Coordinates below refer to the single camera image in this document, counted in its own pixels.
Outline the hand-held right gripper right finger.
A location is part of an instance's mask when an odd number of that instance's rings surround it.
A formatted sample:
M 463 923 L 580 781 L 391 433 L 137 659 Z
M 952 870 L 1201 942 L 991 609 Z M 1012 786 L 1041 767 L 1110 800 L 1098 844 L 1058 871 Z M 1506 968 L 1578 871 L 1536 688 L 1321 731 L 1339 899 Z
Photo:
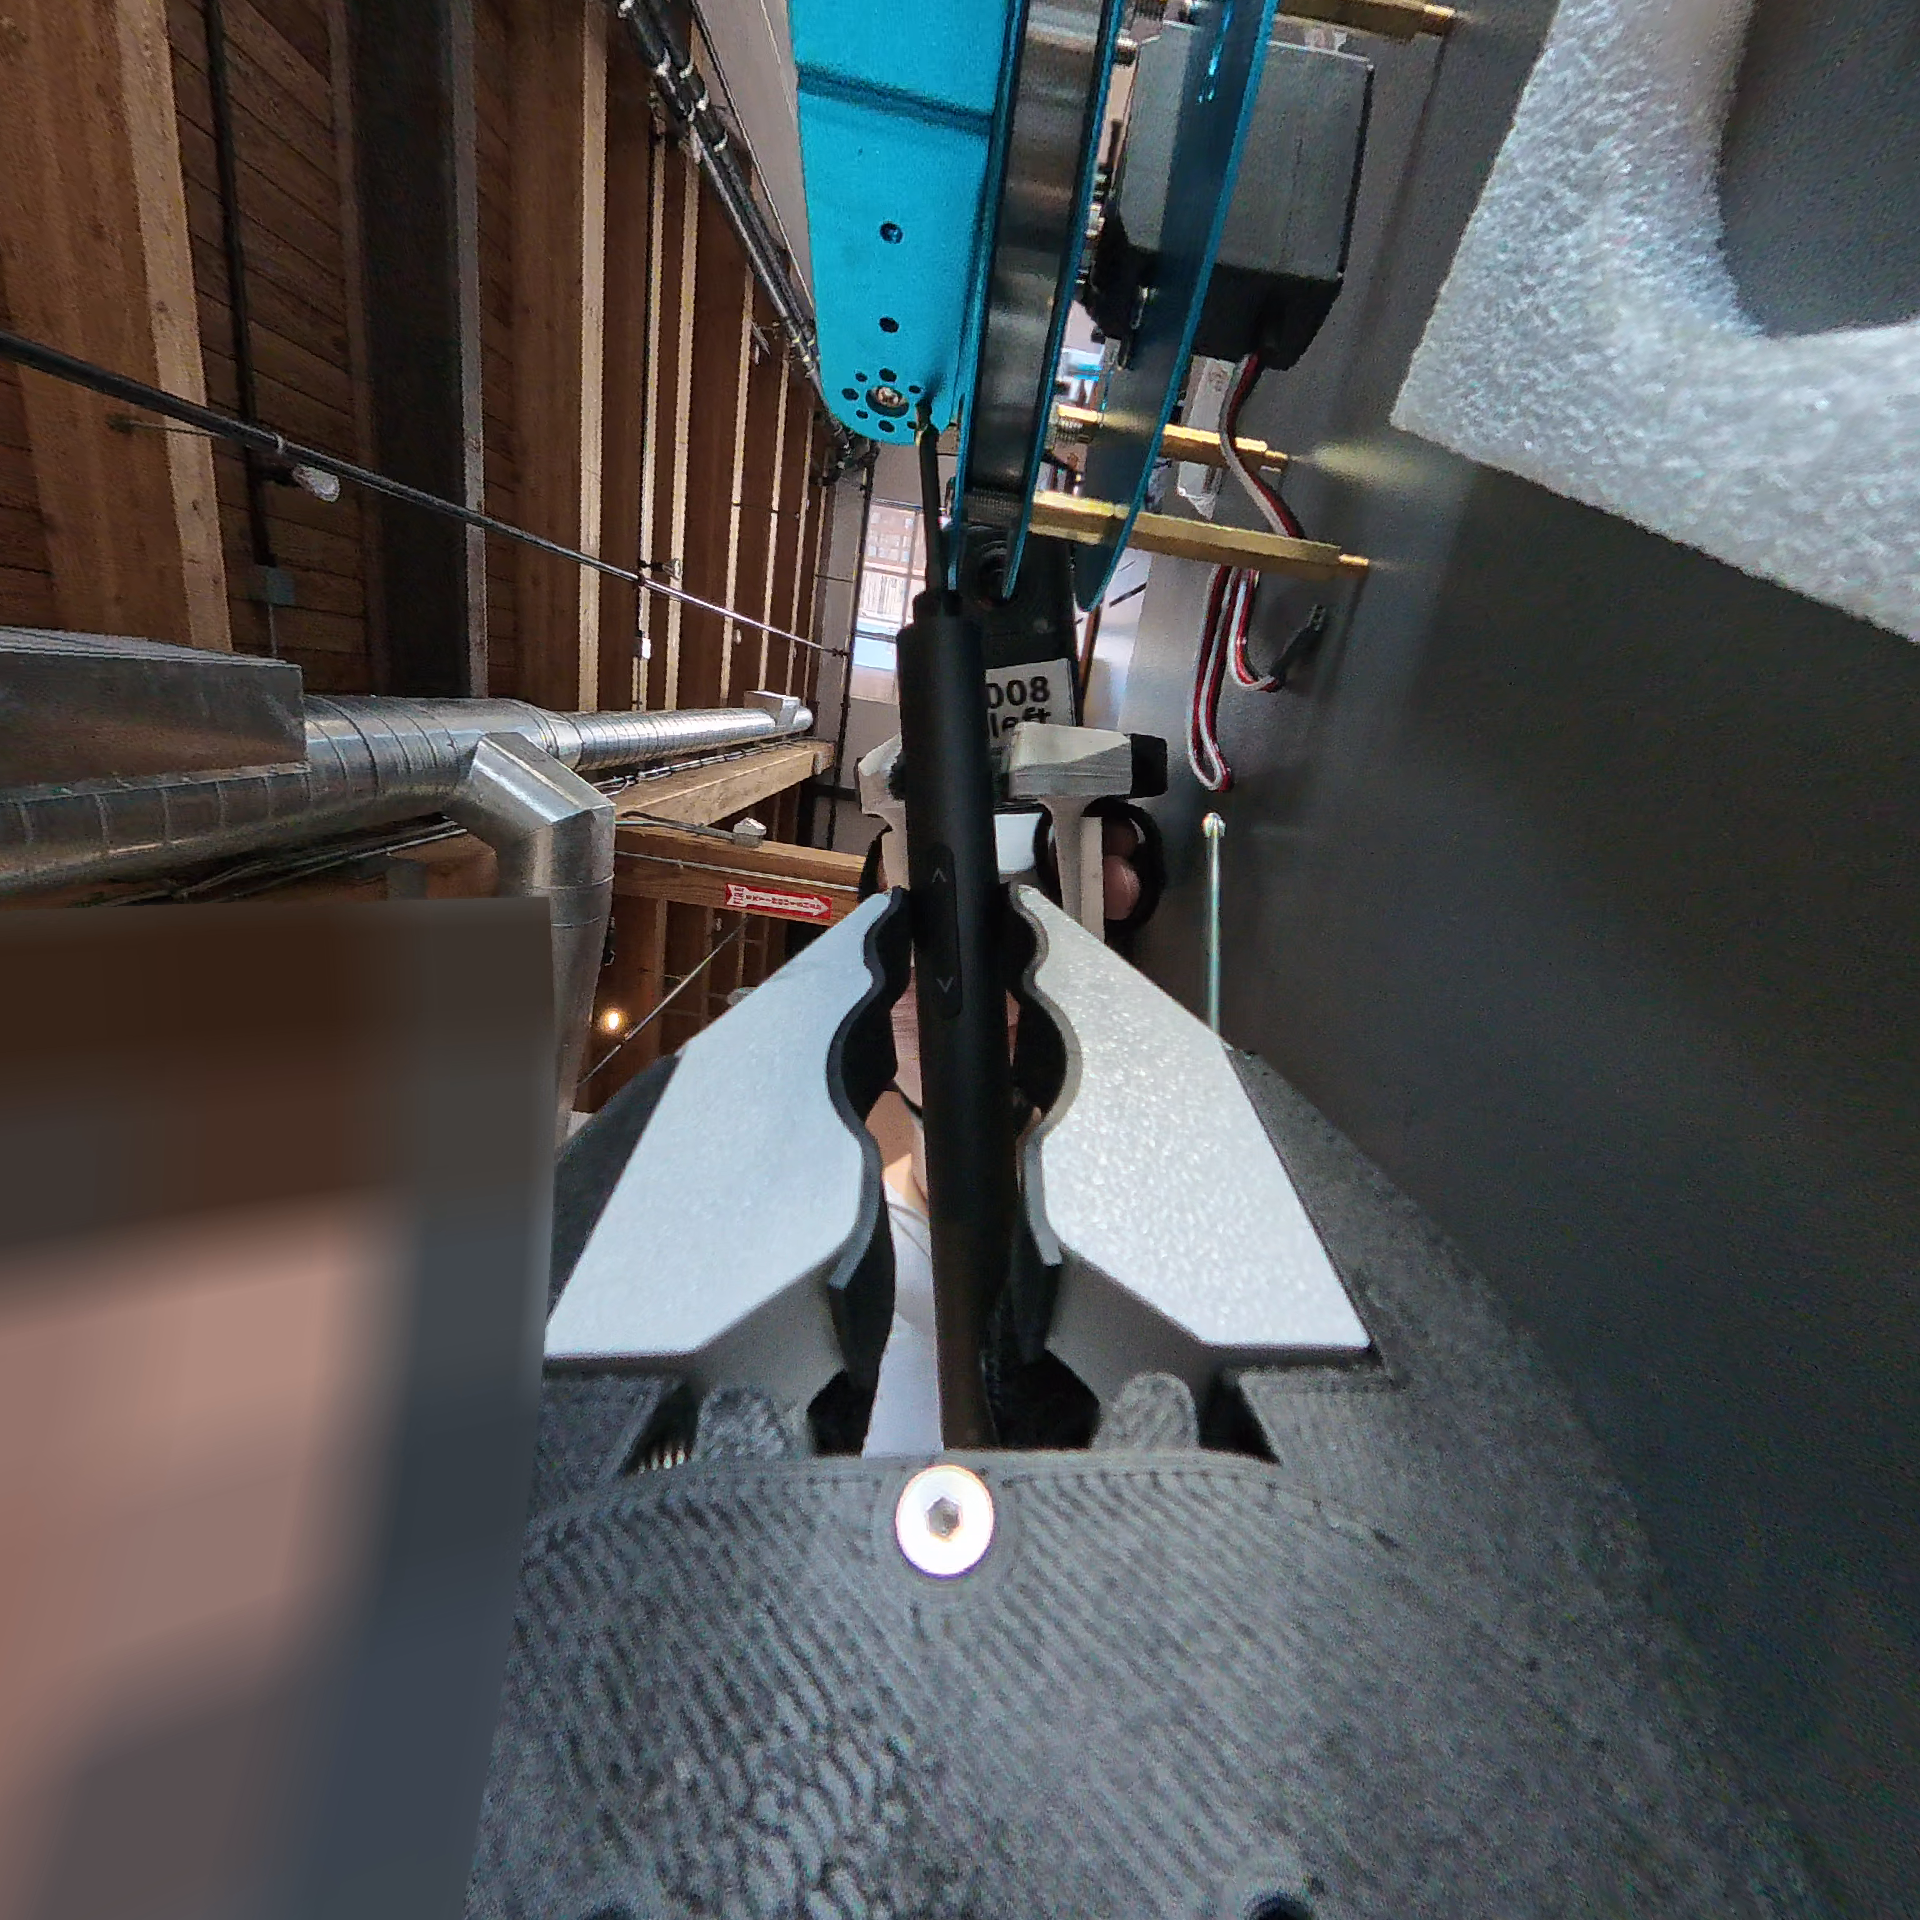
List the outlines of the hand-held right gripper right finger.
M 1019 1150 L 1024 1359 L 1109 1403 L 1137 1375 L 1356 1361 L 1368 1329 L 1224 1043 L 1036 889 L 1024 1025 L 1055 1031 Z

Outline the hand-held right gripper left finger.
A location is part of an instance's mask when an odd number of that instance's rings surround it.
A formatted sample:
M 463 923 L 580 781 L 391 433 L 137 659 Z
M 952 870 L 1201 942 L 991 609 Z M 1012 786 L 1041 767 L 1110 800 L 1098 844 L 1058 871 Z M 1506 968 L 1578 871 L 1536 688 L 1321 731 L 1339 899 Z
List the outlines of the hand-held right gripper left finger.
M 876 895 L 685 1052 L 593 1222 L 547 1361 L 811 1403 L 869 1394 L 896 1245 L 867 1116 L 896 1079 L 905 892 Z

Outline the black electric screwdriver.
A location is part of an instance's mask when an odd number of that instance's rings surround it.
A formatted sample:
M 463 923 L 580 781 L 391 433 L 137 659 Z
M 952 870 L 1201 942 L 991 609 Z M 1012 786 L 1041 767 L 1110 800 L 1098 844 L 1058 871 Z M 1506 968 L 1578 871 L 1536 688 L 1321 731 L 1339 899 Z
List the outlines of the black electric screwdriver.
M 919 408 L 927 589 L 901 634 L 901 725 L 927 1199 L 942 1424 L 952 1448 L 996 1444 L 981 1340 L 1015 1233 L 1015 1079 L 999 968 L 1000 883 L 981 634 L 949 589 L 940 431 Z

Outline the blue toy robot arm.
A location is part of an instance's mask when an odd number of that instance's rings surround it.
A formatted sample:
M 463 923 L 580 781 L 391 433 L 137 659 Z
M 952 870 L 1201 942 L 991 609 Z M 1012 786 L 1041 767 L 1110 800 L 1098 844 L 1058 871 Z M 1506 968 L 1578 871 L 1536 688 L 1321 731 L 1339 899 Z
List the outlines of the blue toy robot arm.
M 1375 70 L 1275 20 L 1411 37 L 1441 3 L 794 3 L 826 403 L 899 445 L 958 424 L 958 511 L 1071 538 L 1094 604 L 1173 456 L 1189 360 L 1290 367 L 1339 295 Z

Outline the grey desk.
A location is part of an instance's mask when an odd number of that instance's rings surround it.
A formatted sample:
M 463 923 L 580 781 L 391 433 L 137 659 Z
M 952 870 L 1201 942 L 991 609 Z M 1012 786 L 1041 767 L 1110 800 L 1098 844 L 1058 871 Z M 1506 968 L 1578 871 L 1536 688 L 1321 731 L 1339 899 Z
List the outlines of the grey desk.
M 1542 1335 L 1845 1916 L 1917 1913 L 1917 647 L 1391 426 L 1553 3 L 1371 41 L 1251 433 L 1371 563 L 1232 694 L 1227 1030 Z

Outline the bright window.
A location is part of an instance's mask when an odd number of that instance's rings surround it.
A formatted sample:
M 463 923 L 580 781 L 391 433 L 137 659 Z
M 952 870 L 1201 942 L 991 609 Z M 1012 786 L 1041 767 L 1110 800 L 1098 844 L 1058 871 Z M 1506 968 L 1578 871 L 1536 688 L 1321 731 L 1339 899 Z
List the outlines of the bright window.
M 899 637 L 927 589 L 927 519 L 905 503 L 874 500 L 858 557 L 858 609 L 850 694 L 876 706 L 899 706 Z

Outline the person's white shirt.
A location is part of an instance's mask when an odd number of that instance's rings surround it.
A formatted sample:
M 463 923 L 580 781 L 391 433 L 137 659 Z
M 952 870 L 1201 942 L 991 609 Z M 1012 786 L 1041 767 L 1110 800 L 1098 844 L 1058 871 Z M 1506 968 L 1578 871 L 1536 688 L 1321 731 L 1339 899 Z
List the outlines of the person's white shirt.
M 864 1455 L 940 1454 L 944 1427 L 928 1219 L 888 1190 L 888 1222 L 896 1237 L 896 1321 L 882 1350 Z

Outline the black ceiling rod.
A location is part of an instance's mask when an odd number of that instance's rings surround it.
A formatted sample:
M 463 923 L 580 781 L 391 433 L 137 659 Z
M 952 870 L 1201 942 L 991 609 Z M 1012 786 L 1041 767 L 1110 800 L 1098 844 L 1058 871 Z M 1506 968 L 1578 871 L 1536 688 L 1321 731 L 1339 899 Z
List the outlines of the black ceiling rod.
M 383 500 L 420 509 L 427 515 L 439 515 L 439 519 L 460 522 L 463 527 L 470 527 L 470 529 L 479 529 L 479 532 L 491 532 L 491 538 L 503 538 L 503 541 L 515 541 L 515 544 L 531 546 L 531 550 L 536 550 L 536 552 L 544 552 L 549 557 L 562 557 L 568 566 L 607 574 L 607 577 L 611 577 L 618 584 L 637 588 L 637 593 L 645 593 L 645 596 L 660 596 L 660 600 L 697 609 L 697 612 L 720 616 L 722 622 L 729 622 L 735 626 L 747 626 L 747 630 L 758 630 L 758 634 L 767 634 L 767 637 L 777 637 L 777 639 L 788 639 L 790 647 L 801 647 L 801 650 L 811 650 L 811 653 L 850 659 L 850 647 L 830 647 L 830 644 L 801 637 L 790 626 L 777 626 L 777 624 L 762 622 L 758 616 L 747 616 L 747 612 L 741 612 L 735 604 L 714 603 L 714 600 L 697 596 L 697 593 L 690 593 L 685 588 L 672 588 L 665 577 L 652 577 L 651 571 L 635 571 L 635 567 L 611 566 L 611 563 L 597 557 L 597 556 L 590 556 L 584 550 L 575 550 L 568 544 L 559 544 L 559 541 L 531 532 L 531 529 L 523 529 L 523 527 L 517 527 L 512 522 L 485 515 L 479 509 L 468 509 L 468 506 L 452 503 L 445 495 L 424 491 L 418 485 L 400 482 L 400 481 L 394 481 L 394 477 L 386 477 L 386 473 L 381 473 L 375 468 L 362 468 L 362 463 L 352 463 L 348 459 L 337 459 L 330 452 L 321 452 L 316 445 L 291 441 L 284 433 L 278 433 L 273 426 L 228 417 L 228 415 L 224 415 L 218 408 L 208 408 L 205 403 L 193 403 L 193 399 L 174 394 L 174 393 L 156 388 L 150 384 L 143 384 L 134 375 L 107 370 L 107 367 L 96 364 L 96 360 L 65 353 L 60 349 L 35 343 L 35 340 L 30 340 L 23 333 L 4 330 L 4 360 L 16 364 L 16 367 L 25 367 L 25 370 L 35 370 L 35 372 L 49 372 L 49 375 L 55 375 L 60 384 L 68 384 L 75 388 L 84 388 L 84 393 L 96 393 L 96 394 L 107 394 L 112 403 L 122 403 L 122 404 L 134 408 L 137 415 L 150 415 L 156 419 L 170 419 L 183 433 L 198 433 L 205 439 L 240 445 L 241 452 L 251 452 L 251 456 L 264 459 L 273 470 L 279 470 L 279 468 L 287 468 L 287 470 L 311 468 L 311 470 L 316 470 L 324 477 L 332 477 L 337 482 L 352 482 L 358 488 L 369 488 L 369 491 L 378 491 Z

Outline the black ceiling conduit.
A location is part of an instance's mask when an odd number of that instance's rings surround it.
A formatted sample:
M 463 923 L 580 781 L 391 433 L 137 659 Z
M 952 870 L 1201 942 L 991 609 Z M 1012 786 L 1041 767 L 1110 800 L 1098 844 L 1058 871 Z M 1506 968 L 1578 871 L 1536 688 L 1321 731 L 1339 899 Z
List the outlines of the black ceiling conduit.
M 783 333 L 805 364 L 805 372 L 813 379 L 813 386 L 821 386 L 819 337 L 811 302 L 801 292 L 786 241 L 752 197 L 751 174 L 741 162 L 744 142 L 714 102 L 708 86 L 697 71 L 694 56 L 679 44 L 665 3 L 611 3 L 611 13 L 637 48 L 641 64 L 651 70 L 670 121 L 685 135 L 697 167 L 714 183 L 760 288 L 774 307 Z

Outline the white foam block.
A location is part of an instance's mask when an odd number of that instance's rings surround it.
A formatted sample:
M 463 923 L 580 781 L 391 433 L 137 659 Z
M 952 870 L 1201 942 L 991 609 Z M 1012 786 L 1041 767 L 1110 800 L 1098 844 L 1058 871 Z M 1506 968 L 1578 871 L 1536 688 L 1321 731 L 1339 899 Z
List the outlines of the white foam block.
M 1764 333 L 1724 256 L 1751 3 L 1563 3 L 1392 426 L 1917 637 L 1917 320 Z

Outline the silver ventilation duct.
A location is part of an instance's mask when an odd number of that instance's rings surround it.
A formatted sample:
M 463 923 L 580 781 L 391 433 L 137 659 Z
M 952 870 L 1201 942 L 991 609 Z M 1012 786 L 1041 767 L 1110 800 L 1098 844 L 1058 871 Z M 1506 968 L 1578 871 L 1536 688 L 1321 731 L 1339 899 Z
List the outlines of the silver ventilation duct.
M 549 713 L 517 699 L 321 699 L 278 659 L 4 630 L 4 892 L 154 879 L 443 814 L 497 892 L 553 923 L 559 1106 L 570 1112 L 611 916 L 614 806 L 590 771 L 811 728 L 811 709 Z

